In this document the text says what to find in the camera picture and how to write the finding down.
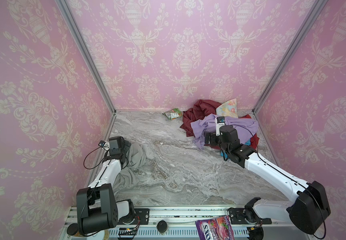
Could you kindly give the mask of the grey cloth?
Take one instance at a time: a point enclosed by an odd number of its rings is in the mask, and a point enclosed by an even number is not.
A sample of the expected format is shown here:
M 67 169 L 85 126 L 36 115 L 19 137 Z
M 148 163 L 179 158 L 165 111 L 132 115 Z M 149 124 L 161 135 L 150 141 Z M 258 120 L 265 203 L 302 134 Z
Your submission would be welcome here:
M 126 166 L 120 171 L 114 182 L 113 190 L 117 194 L 121 190 L 130 189 L 139 183 L 135 171 L 146 162 L 146 152 L 142 145 L 130 142 L 130 148 L 126 153 Z

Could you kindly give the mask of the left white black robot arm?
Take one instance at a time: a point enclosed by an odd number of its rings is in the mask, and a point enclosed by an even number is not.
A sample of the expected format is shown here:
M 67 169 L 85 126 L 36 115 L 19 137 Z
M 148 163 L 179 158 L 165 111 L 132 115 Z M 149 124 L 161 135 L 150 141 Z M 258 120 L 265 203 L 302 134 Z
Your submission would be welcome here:
M 123 137 L 100 141 L 105 150 L 100 161 L 100 171 L 87 188 L 77 192 L 78 232 L 90 237 L 100 231 L 115 228 L 119 220 L 133 222 L 135 208 L 131 200 L 116 201 L 114 183 L 124 168 L 126 151 L 131 144 Z

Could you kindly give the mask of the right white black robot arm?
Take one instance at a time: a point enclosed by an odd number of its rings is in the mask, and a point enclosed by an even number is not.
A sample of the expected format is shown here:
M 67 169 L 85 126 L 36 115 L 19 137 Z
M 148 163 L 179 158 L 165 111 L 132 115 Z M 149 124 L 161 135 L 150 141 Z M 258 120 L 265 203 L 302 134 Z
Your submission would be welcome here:
M 287 198 L 286 201 L 251 200 L 245 210 L 255 222 L 258 219 L 289 222 L 313 236 L 317 235 L 320 227 L 326 226 L 331 209 L 326 189 L 321 183 L 309 183 L 273 165 L 257 150 L 241 144 L 233 126 L 222 126 L 215 133 L 206 133 L 205 143 L 220 147 L 228 160 L 260 176 Z

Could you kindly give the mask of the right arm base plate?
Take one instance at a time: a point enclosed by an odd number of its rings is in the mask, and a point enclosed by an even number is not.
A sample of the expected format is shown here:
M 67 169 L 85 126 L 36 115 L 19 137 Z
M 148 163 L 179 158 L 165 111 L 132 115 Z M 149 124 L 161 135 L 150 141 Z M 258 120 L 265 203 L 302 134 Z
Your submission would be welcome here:
M 245 208 L 229 208 L 227 214 L 230 218 L 232 225 L 270 225 L 272 220 L 270 218 L 262 219 L 251 209 Z

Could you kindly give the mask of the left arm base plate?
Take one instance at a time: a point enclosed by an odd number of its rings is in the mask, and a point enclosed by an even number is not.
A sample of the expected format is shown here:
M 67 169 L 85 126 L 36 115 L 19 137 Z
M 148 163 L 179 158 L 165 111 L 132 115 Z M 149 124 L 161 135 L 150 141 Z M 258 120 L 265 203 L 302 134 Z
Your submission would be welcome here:
M 148 225 L 150 209 L 136 208 L 133 212 L 119 219 L 119 225 Z

